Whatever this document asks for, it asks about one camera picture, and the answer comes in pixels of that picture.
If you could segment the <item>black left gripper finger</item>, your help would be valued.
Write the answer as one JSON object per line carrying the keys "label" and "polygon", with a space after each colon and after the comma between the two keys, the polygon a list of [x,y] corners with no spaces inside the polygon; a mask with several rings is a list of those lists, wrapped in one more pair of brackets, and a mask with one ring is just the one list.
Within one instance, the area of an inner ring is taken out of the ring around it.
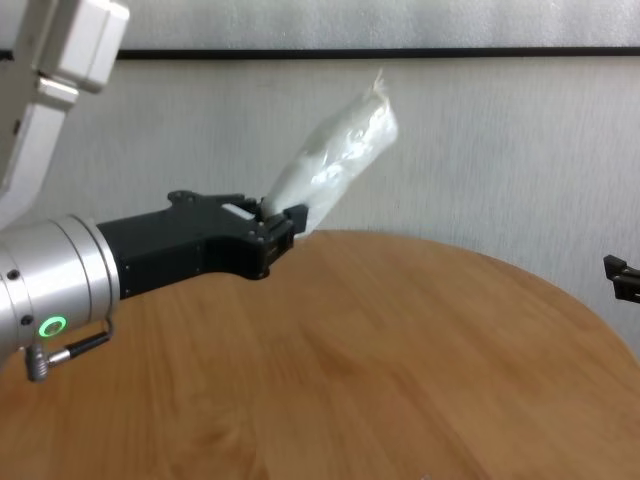
{"label": "black left gripper finger", "polygon": [[233,204],[240,208],[243,213],[242,216],[247,219],[261,219],[261,201],[255,198],[243,197],[237,201],[234,201]]}
{"label": "black left gripper finger", "polygon": [[259,202],[255,213],[259,224],[255,239],[257,266],[259,269],[269,269],[293,248],[295,236],[305,231],[308,207],[298,204],[280,213],[267,214],[263,203]]}

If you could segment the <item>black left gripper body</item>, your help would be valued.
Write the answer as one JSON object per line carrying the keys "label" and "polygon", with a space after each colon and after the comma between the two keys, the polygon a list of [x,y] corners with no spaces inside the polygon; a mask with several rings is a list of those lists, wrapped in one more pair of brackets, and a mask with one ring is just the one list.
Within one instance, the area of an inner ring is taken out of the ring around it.
{"label": "black left gripper body", "polygon": [[257,266],[257,219],[226,207],[242,194],[168,194],[160,211],[98,225],[118,271],[122,300],[207,273],[259,280],[269,269]]}

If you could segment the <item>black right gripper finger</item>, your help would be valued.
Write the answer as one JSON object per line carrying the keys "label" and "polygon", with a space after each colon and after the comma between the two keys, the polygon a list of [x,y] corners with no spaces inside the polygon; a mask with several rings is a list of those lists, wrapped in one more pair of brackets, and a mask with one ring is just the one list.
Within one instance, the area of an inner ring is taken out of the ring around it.
{"label": "black right gripper finger", "polygon": [[606,278],[612,283],[615,298],[638,301],[640,295],[640,273],[627,262],[613,255],[603,258]]}

